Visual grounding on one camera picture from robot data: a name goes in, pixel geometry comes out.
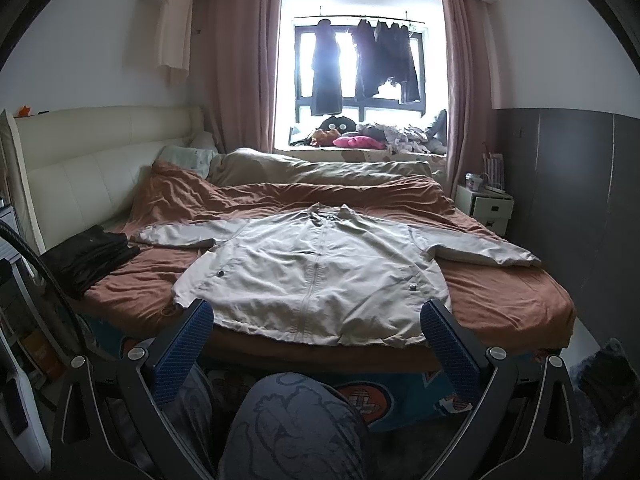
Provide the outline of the clothes heap on sill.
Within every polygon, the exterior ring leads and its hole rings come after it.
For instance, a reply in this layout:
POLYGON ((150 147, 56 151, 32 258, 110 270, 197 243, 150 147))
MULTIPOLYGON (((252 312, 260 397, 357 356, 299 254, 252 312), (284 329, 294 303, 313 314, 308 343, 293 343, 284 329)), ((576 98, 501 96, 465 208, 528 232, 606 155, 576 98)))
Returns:
POLYGON ((441 110, 430 124, 386 126, 380 124, 356 125, 356 133, 370 136, 384 144, 393 153, 447 154, 448 113, 441 110))

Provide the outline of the patterned grey trouser knee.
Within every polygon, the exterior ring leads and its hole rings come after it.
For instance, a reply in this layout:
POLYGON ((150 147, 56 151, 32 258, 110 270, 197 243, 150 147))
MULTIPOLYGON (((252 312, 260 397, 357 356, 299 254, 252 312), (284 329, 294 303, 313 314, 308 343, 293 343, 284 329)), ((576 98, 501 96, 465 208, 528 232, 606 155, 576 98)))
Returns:
POLYGON ((250 388, 231 424, 221 479, 371 479, 369 431, 334 388, 282 373, 250 388))

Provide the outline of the white bedside nightstand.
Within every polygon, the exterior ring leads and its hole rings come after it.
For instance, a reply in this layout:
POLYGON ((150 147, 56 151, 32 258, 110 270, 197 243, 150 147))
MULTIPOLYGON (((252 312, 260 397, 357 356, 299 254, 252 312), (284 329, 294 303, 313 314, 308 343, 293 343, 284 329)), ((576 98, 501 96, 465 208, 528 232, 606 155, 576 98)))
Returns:
POLYGON ((495 234, 503 236, 512 217, 514 199, 506 193, 488 190, 472 191, 463 185, 458 185, 454 204, 464 214, 480 222, 495 234))

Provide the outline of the folded black clothes pile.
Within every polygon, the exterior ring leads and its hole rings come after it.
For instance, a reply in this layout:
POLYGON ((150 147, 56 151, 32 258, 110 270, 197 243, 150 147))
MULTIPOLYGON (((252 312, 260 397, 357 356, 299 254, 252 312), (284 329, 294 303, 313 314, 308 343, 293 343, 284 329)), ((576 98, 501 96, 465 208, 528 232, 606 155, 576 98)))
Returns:
POLYGON ((140 254, 124 233, 105 231, 92 226, 41 255, 62 291, 75 300, 108 274, 140 254))

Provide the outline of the black plush toy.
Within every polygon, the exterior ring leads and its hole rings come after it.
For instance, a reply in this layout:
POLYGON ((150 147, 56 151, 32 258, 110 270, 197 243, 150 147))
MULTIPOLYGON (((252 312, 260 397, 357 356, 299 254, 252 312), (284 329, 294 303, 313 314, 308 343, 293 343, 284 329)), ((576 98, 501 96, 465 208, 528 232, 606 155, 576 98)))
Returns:
POLYGON ((335 129, 341 134, 355 132, 357 130, 356 122, 346 116, 330 116, 326 118, 319 128, 323 131, 335 129))

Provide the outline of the hanging dark garments right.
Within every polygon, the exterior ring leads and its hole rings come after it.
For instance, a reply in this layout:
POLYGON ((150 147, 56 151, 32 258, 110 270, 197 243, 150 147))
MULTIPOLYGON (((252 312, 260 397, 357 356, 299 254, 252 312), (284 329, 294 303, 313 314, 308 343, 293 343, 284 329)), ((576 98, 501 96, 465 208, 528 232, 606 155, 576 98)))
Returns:
POLYGON ((358 23, 352 32, 357 53, 355 96, 358 100, 374 98, 388 82, 400 85, 400 104, 420 100, 410 39, 406 25, 378 22, 373 27, 366 20, 358 23))

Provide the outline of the beige zip jacket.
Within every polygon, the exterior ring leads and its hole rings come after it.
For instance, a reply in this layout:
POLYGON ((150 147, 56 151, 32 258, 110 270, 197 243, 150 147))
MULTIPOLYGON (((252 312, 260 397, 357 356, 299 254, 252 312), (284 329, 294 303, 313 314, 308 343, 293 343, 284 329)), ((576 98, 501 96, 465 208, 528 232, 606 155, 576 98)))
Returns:
POLYGON ((226 330, 322 347, 423 344, 422 304, 451 304, 439 260, 540 263, 505 240, 320 204, 264 218, 154 224, 134 238, 201 249, 172 286, 177 306, 203 299, 226 330))

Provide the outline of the pale green pillow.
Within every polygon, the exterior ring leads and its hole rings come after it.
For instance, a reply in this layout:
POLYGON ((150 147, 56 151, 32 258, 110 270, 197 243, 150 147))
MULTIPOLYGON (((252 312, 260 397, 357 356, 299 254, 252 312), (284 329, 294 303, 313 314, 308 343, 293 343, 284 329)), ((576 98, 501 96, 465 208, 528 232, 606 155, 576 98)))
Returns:
POLYGON ((212 162, 217 158, 218 152, 211 148, 188 148, 187 146, 167 145, 157 156, 162 162, 184 170, 195 172, 202 178, 207 178, 212 162))

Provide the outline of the hanging cream cloth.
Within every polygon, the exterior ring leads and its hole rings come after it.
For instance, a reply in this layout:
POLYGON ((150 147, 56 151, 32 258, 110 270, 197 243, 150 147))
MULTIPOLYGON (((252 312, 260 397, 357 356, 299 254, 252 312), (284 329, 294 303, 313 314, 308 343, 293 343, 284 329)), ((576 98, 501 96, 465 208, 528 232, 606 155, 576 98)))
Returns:
POLYGON ((193 0, 163 0, 155 35, 155 62, 168 84, 190 73, 193 0))

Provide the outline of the olive beige duvet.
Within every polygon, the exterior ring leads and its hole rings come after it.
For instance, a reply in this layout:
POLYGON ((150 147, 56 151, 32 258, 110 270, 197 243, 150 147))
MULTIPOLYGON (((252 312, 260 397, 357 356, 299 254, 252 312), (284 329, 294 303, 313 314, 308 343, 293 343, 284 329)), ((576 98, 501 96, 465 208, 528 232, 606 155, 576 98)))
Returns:
POLYGON ((445 170, 427 160, 384 160, 384 162, 310 162, 297 157, 239 148, 218 155, 210 165, 207 181, 217 186, 258 183, 309 183, 379 185, 420 177, 446 183, 445 170))

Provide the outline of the pink curtain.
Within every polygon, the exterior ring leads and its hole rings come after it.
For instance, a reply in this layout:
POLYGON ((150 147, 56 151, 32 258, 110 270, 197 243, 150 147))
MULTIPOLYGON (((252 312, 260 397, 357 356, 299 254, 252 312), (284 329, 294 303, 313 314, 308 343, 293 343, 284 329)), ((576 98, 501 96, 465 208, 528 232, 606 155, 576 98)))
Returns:
POLYGON ((229 152, 273 149, 281 3, 206 0, 207 106, 229 152))
POLYGON ((492 36, 483 1, 442 0, 442 5, 448 81, 447 166, 442 187, 454 197, 464 176, 479 174, 484 169, 483 155, 496 149, 492 36))

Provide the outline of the hanging dark garment left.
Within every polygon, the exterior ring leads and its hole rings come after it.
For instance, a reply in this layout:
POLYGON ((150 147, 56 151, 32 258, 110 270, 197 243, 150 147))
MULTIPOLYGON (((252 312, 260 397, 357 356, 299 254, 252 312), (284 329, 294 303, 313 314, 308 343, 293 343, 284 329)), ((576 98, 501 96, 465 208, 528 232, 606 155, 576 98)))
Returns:
POLYGON ((340 114, 343 108, 341 50, 336 41, 331 21, 318 21, 314 29, 314 56, 312 57, 311 115, 340 114))

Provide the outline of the right pink curtain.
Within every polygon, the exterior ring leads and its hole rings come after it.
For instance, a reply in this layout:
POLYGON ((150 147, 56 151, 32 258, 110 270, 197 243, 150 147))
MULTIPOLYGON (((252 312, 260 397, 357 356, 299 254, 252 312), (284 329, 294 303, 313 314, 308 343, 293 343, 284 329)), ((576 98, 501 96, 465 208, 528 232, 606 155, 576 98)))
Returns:
POLYGON ((442 5, 448 81, 447 166, 442 187, 454 197, 464 176, 479 174, 484 169, 483 155, 496 149, 492 36, 483 1, 442 0, 442 5))

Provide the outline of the pink plush cushion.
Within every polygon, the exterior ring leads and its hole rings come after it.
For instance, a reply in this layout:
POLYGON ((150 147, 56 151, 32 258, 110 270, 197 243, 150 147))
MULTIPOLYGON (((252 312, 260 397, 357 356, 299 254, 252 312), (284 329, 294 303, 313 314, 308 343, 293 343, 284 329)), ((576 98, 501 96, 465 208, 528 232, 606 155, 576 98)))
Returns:
POLYGON ((385 150, 386 145, 370 136, 339 136, 333 141, 337 148, 358 148, 358 150, 385 150))

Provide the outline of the left pink curtain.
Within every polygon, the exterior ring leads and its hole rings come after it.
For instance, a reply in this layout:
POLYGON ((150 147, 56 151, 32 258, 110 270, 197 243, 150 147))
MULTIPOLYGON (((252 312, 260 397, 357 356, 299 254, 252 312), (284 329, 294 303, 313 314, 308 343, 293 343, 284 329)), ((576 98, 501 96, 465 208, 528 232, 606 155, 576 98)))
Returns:
POLYGON ((229 152, 273 149, 281 3, 206 0, 207 106, 229 152))

